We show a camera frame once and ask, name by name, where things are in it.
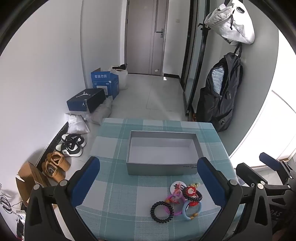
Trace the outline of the white round pin badge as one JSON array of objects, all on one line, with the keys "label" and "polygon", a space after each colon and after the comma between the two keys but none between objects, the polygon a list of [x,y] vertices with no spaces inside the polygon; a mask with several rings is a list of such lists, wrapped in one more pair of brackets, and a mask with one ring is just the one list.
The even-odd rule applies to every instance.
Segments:
[{"label": "white round pin badge", "polygon": [[170,193],[173,194],[178,190],[183,190],[186,186],[182,181],[175,181],[170,185]]}]

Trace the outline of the grey open cardboard box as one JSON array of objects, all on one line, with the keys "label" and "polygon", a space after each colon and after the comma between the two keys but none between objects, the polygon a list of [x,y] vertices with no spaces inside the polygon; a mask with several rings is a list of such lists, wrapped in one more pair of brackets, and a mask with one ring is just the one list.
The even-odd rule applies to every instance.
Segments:
[{"label": "grey open cardboard box", "polygon": [[126,165],[135,176],[194,175],[203,156],[195,133],[131,131]]}]

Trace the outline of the black mirror frame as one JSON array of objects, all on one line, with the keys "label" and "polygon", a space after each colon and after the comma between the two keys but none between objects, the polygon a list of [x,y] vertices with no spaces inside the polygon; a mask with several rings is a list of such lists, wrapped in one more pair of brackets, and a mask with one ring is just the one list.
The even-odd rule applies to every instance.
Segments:
[{"label": "black mirror frame", "polygon": [[208,29],[204,19],[209,14],[210,1],[190,1],[189,25],[180,83],[183,89],[185,115],[193,109],[197,83],[201,73]]}]

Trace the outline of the black Jordan shoe box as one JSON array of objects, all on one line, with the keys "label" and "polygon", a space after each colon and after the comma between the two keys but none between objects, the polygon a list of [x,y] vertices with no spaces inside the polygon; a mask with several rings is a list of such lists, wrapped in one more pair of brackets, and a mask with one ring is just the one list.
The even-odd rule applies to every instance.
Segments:
[{"label": "black Jordan shoe box", "polygon": [[93,113],[106,100],[104,89],[85,89],[67,100],[69,111]]}]

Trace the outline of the grey door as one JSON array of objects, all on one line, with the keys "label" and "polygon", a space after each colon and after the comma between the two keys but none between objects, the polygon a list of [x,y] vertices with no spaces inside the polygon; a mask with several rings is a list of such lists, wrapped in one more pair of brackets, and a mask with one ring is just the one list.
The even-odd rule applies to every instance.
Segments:
[{"label": "grey door", "polygon": [[130,74],[161,76],[169,1],[127,1],[125,65]]}]

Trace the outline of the black white sneakers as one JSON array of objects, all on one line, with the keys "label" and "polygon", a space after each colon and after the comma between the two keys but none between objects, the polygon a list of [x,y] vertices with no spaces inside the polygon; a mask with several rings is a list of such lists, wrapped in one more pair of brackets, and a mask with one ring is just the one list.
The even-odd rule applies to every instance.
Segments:
[{"label": "black white sneakers", "polygon": [[85,146],[86,140],[82,135],[67,133],[62,135],[61,143],[56,145],[55,150],[66,157],[80,157]]}]

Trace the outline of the tan brown shoes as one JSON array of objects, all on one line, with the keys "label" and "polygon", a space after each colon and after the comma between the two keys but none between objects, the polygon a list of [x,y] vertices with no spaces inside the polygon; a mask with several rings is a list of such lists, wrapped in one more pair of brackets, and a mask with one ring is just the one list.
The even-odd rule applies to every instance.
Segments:
[{"label": "tan brown shoes", "polygon": [[65,179],[65,173],[70,167],[71,164],[66,160],[65,156],[57,151],[48,153],[46,160],[42,163],[43,173],[57,183]]}]

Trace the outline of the black jacket hanging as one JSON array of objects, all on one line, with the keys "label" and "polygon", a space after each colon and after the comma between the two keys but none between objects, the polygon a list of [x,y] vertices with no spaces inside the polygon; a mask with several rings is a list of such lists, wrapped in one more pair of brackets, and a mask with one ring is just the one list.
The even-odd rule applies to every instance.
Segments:
[{"label": "black jacket hanging", "polygon": [[235,53],[227,53],[213,66],[205,86],[200,90],[197,122],[211,123],[216,132],[222,132],[229,127],[242,75],[241,59]]}]

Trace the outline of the white plastic bag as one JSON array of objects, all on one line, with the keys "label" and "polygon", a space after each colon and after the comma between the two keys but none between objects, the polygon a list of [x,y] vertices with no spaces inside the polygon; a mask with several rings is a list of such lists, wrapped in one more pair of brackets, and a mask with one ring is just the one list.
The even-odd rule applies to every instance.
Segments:
[{"label": "white plastic bag", "polygon": [[128,88],[127,86],[128,71],[126,70],[126,66],[124,64],[120,66],[111,66],[109,68],[109,71],[118,76],[119,90],[125,90]]}]

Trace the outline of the brown cardboard box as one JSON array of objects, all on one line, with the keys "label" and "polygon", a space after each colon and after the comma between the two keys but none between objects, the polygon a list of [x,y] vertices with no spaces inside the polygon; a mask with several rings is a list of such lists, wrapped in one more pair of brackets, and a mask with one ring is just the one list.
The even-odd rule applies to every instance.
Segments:
[{"label": "brown cardboard box", "polygon": [[51,186],[48,178],[37,167],[30,162],[25,162],[16,176],[18,192],[25,207],[28,207],[32,189],[36,184],[42,187]]}]

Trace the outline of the blue cardboard box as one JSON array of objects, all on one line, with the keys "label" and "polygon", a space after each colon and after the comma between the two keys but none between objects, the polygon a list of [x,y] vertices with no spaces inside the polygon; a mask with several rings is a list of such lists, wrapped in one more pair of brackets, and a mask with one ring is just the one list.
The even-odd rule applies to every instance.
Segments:
[{"label": "blue cardboard box", "polygon": [[119,94],[118,75],[110,71],[100,71],[100,68],[91,72],[91,80],[94,89],[101,88],[104,90],[106,97],[115,99]]}]

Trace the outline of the white plastic package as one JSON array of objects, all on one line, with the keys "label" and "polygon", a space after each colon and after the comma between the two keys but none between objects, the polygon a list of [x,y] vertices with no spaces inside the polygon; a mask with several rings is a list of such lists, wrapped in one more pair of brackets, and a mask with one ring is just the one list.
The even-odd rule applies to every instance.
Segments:
[{"label": "white plastic package", "polygon": [[90,130],[89,130],[88,126],[86,125],[82,116],[66,113],[65,118],[68,123],[67,133],[69,133],[69,134],[86,134],[86,133],[90,132]]}]

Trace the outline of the white bag hanging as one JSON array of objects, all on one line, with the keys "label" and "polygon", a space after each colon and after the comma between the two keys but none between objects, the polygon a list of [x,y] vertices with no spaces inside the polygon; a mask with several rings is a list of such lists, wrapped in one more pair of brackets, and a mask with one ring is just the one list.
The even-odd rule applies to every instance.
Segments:
[{"label": "white bag hanging", "polygon": [[255,41],[252,19],[240,1],[232,0],[227,5],[221,4],[207,15],[204,24],[228,44],[251,45]]}]

